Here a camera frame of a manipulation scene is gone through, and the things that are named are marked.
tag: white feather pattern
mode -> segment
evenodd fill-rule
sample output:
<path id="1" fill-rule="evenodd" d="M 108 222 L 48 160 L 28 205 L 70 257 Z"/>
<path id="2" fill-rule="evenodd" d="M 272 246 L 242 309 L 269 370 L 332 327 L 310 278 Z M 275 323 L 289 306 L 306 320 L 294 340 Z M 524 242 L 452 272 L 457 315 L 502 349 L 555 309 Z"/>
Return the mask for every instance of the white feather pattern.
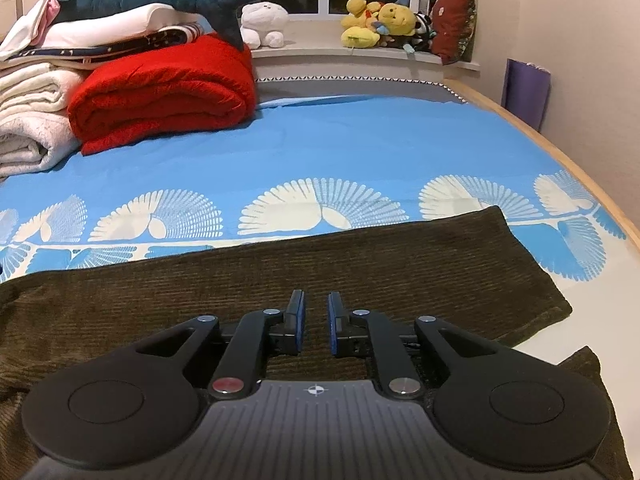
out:
<path id="1" fill-rule="evenodd" d="M 552 216 L 592 209 L 594 197 L 566 170 L 541 174 L 533 183 L 540 203 Z"/>
<path id="2" fill-rule="evenodd" d="M 8 280 L 23 263 L 30 249 L 29 244 L 5 247 L 0 251 L 0 283 Z"/>
<path id="3" fill-rule="evenodd" d="M 239 235 L 275 231 L 307 231 L 320 223 L 322 212 L 310 178 L 292 180 L 260 195 L 242 210 Z"/>
<path id="4" fill-rule="evenodd" d="M 132 259 L 135 250 L 135 246 L 83 249 L 73 257 L 67 269 L 89 269 L 104 265 L 122 264 Z"/>
<path id="5" fill-rule="evenodd" d="M 213 238 L 222 235 L 222 215 L 204 195 L 182 189 L 140 195 L 100 218 L 89 241 L 153 238 Z"/>
<path id="6" fill-rule="evenodd" d="M 5 244 L 9 241 L 17 223 L 18 212 L 15 209 L 0 211 L 0 244 Z"/>
<path id="7" fill-rule="evenodd" d="M 245 207 L 238 234 L 308 231 L 323 219 L 337 229 L 351 229 L 408 218 L 398 202 L 357 182 L 307 178 L 272 187 Z"/>
<path id="8" fill-rule="evenodd" d="M 422 188 L 419 199 L 425 220 L 480 211 L 493 205 L 500 207 L 507 220 L 542 216 L 527 198 L 476 176 L 439 176 Z"/>
<path id="9" fill-rule="evenodd" d="M 567 247 L 584 269 L 588 279 L 600 274 L 606 262 L 602 240 L 588 218 L 571 218 L 558 222 Z"/>
<path id="10" fill-rule="evenodd" d="M 398 224 L 409 219 L 398 202 L 370 187 L 333 178 L 313 180 L 322 218 L 338 229 Z"/>
<path id="11" fill-rule="evenodd" d="M 37 232 L 43 242 L 79 242 L 85 224 L 84 201 L 72 195 L 22 224 L 14 235 L 14 242 L 23 242 Z"/>

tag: red blanket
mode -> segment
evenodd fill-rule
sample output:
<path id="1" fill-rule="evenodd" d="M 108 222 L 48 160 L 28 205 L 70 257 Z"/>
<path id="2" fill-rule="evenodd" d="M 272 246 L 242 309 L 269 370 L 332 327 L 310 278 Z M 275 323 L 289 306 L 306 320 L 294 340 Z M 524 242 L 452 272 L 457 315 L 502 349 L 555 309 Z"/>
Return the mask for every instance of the red blanket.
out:
<path id="1" fill-rule="evenodd" d="M 68 115 L 89 155 L 161 133 L 228 128 L 255 104 L 250 51 L 209 34 L 101 66 L 80 85 Z"/>

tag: white plush toy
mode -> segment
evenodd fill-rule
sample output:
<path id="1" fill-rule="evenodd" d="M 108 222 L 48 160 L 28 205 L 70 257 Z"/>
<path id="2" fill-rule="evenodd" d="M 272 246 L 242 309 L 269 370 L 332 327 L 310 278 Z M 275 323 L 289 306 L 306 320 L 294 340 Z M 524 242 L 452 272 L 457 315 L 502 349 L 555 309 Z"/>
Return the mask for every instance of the white plush toy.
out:
<path id="1" fill-rule="evenodd" d="M 251 50 L 261 45 L 272 48 L 284 46 L 282 30 L 289 21 L 289 13 L 283 6 L 271 2 L 259 2 L 242 8 L 240 33 Z"/>

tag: brown corduroy cloth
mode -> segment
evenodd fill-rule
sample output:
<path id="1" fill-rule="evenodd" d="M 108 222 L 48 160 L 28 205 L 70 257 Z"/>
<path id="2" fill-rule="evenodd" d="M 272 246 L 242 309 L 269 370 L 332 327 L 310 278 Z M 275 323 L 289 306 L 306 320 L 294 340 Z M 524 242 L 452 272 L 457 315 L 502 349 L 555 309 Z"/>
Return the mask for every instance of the brown corduroy cloth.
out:
<path id="1" fill-rule="evenodd" d="M 587 377 L 607 394 L 611 407 L 611 424 L 593 462 L 609 480 L 634 480 L 633 472 L 626 458 L 625 441 L 622 438 L 613 403 L 600 377 L 600 361 L 588 346 L 581 348 L 559 366 Z"/>
<path id="2" fill-rule="evenodd" d="M 571 307 L 511 234 L 497 207 L 455 218 L 356 229 L 115 266 L 30 274 L 0 286 L 0 478 L 33 463 L 19 409 L 30 386 L 198 314 L 225 321 L 284 307 L 306 292 L 305 349 L 272 360 L 268 377 L 365 377 L 362 361 L 335 360 L 326 295 L 348 309 L 409 322 L 431 314 L 515 345 Z"/>

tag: wooden bed frame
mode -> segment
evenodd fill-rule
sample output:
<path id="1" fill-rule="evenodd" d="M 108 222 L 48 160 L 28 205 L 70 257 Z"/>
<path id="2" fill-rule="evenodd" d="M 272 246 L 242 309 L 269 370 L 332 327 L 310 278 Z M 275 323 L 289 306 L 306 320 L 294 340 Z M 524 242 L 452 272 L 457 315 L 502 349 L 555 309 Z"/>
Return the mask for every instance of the wooden bed frame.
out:
<path id="1" fill-rule="evenodd" d="M 562 164 L 567 171 L 569 171 L 594 197 L 596 197 L 611 217 L 622 228 L 629 240 L 631 240 L 636 248 L 640 250 L 640 230 L 638 230 L 633 222 L 624 214 L 622 209 L 613 202 L 611 197 L 598 184 L 596 184 L 595 181 L 582 168 L 580 168 L 580 166 L 566 156 L 548 139 L 543 137 L 540 133 L 521 121 L 515 115 L 502 108 L 499 104 L 495 103 L 488 97 L 485 97 L 480 92 L 473 90 L 466 84 L 454 79 L 445 79 L 443 84 L 453 90 L 456 94 L 465 98 L 468 102 L 473 103 L 484 110 L 490 110 L 500 115 L 500 117 L 529 137 L 529 139 L 533 140 L 533 142 L 535 142 L 540 148 L 545 150 L 556 161 L 558 161 L 559 164 Z"/>

